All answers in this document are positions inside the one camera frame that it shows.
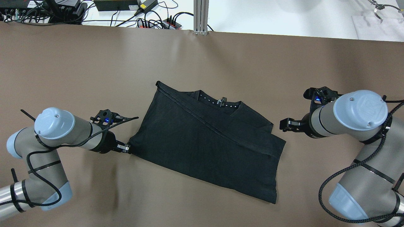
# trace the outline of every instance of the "power adapter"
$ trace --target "power adapter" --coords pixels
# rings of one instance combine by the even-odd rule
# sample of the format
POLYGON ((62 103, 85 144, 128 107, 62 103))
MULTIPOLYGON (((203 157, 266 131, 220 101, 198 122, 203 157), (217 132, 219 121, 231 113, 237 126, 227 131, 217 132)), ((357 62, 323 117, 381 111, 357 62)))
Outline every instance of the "power adapter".
POLYGON ((150 12, 155 6, 157 6, 157 4, 157 0, 146 0, 139 6, 139 8, 141 8, 143 13, 146 14, 150 12))

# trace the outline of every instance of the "metal pole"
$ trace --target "metal pole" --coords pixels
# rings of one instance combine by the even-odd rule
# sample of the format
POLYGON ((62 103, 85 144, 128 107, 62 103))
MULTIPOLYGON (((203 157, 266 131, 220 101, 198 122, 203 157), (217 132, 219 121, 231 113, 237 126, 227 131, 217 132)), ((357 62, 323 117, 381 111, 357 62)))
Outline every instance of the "metal pole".
POLYGON ((208 34, 209 0, 194 0, 194 34, 208 34))

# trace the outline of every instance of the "light blue joint cap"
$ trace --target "light blue joint cap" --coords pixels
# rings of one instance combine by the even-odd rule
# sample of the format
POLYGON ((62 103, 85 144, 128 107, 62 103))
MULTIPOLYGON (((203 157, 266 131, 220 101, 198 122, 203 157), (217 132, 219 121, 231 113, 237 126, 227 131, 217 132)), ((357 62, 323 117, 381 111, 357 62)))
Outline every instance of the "light blue joint cap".
POLYGON ((23 130, 23 129, 21 129, 20 131, 18 131, 18 132, 16 132, 16 133, 12 134, 12 135, 8 138, 8 140, 7 140, 7 151, 8 151, 13 157, 18 158, 18 159, 22 159, 23 157, 21 157, 21 156, 19 156, 19 155, 17 154, 17 151, 15 151, 15 146, 14 146, 14 144, 15 144, 15 139, 17 138, 17 135, 18 135, 22 130, 23 130))
POLYGON ((333 111, 343 126, 358 131, 377 128, 388 113, 386 102, 370 90, 358 90, 339 97, 333 111))
MULTIPOLYGON (((67 201, 69 201, 69 200, 72 198, 72 196, 73 196, 72 189, 71 189, 71 187, 70 187, 69 181, 66 182, 66 183, 59 189, 59 191, 60 191, 60 193, 62 193, 62 199, 61 199, 59 202, 57 202, 57 203, 55 203, 55 204, 53 204, 53 205, 50 205, 50 206, 41 206, 41 209, 42 209, 43 211, 52 210, 53 208, 56 208, 56 207, 58 207, 58 206, 60 206, 60 205, 63 205, 63 204, 65 204, 67 201)), ((56 201, 58 198, 59 198, 59 195, 55 192, 55 193, 54 193, 53 195, 51 195, 47 200, 45 200, 42 204, 47 204, 47 203, 54 202, 54 201, 56 201)))
POLYGON ((332 192, 329 202, 338 212, 347 219, 360 220, 367 219, 365 211, 355 201, 351 194, 339 183, 332 192))
POLYGON ((60 139, 69 134, 76 120, 69 111, 56 107, 44 109, 35 120, 35 132, 45 139, 60 139))

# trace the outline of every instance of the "black t-shirt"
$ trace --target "black t-shirt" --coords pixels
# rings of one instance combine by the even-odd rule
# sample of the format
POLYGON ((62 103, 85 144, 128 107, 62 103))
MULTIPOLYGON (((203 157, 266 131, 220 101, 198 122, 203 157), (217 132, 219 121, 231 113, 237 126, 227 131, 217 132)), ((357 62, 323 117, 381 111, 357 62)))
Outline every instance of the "black t-shirt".
POLYGON ((218 186, 276 202, 276 169, 285 141, 273 124, 239 101, 160 81, 130 153, 218 186))

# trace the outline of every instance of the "electronic device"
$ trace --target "electronic device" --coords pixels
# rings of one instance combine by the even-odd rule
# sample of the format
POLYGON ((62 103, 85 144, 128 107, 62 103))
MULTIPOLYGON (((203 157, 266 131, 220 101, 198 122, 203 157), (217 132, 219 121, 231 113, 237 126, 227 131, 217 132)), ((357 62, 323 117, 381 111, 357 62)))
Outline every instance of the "electronic device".
POLYGON ((140 0, 94 0, 98 11, 128 11, 139 9, 140 0))

